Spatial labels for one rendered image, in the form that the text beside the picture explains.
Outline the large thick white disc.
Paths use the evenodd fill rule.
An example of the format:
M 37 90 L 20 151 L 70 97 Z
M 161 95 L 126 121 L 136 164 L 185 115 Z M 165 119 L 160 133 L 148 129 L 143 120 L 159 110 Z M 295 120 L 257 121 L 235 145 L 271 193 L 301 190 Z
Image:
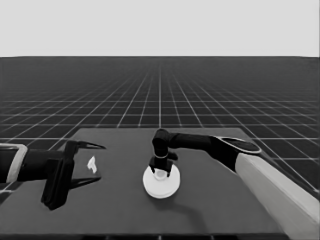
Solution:
M 160 169 L 152 172 L 150 166 L 143 173 L 143 186 L 145 191 L 153 198 L 165 199 L 177 192 L 180 187 L 180 171 L 176 165 L 171 167 L 170 175 Z

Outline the small white T-shaped piece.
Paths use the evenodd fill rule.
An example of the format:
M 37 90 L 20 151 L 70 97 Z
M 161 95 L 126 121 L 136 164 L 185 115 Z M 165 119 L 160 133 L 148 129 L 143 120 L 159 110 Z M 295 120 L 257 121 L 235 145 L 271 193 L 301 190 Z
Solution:
M 91 170 L 93 173 L 96 173 L 98 171 L 96 166 L 96 159 L 94 156 L 90 158 L 90 160 L 87 163 L 87 168 Z

